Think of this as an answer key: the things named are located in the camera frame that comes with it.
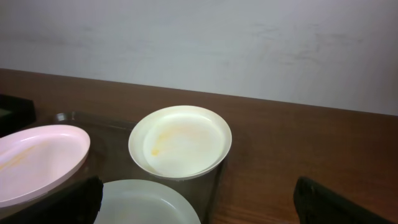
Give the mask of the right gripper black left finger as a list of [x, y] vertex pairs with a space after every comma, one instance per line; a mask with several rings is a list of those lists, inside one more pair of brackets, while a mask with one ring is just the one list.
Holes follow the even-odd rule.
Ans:
[[1, 224], [93, 224], [101, 208], [103, 182], [92, 176], [1, 220]]

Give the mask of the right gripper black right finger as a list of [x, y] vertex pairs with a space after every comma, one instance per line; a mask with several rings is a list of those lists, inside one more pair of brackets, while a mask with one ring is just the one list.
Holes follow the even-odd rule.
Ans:
[[307, 177], [299, 177], [294, 205], [300, 224], [392, 224]]

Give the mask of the pale green plate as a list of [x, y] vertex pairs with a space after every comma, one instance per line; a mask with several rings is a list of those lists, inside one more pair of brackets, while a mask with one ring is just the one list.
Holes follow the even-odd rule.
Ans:
[[148, 180], [104, 184], [95, 224], [200, 224], [191, 204], [178, 192]]

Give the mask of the pink plate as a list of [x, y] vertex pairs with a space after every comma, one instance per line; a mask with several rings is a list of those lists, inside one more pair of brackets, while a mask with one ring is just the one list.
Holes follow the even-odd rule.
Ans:
[[90, 137], [81, 128], [54, 124], [1, 138], [1, 207], [46, 194], [85, 162]]

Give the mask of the large dark serving tray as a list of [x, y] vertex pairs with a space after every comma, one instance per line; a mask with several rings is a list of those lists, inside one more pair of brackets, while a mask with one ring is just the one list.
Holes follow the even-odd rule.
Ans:
[[129, 135], [135, 122], [116, 120], [83, 112], [59, 113], [41, 119], [32, 128], [49, 124], [67, 124], [85, 130], [91, 139], [88, 157], [79, 170], [64, 183], [46, 194], [26, 203], [1, 209], [1, 218], [6, 218], [69, 185], [97, 175], [104, 183], [114, 180], [143, 179], [166, 185], [182, 196], [195, 209], [203, 224], [213, 222], [213, 214], [218, 199], [218, 188], [226, 162], [221, 162], [209, 173], [190, 180], [166, 180], [143, 171], [131, 158], [128, 149]]

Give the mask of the small black sponge tray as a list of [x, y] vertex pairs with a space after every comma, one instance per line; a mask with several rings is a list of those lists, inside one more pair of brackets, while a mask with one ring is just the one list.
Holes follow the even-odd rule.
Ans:
[[32, 100], [1, 94], [1, 137], [36, 122]]

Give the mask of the cream plate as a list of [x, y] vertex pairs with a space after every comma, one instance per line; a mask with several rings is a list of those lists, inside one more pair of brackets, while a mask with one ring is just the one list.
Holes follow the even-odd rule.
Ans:
[[161, 179], [205, 175], [228, 155], [233, 135], [217, 113], [199, 106], [171, 106], [142, 118], [129, 135], [128, 150], [145, 172]]

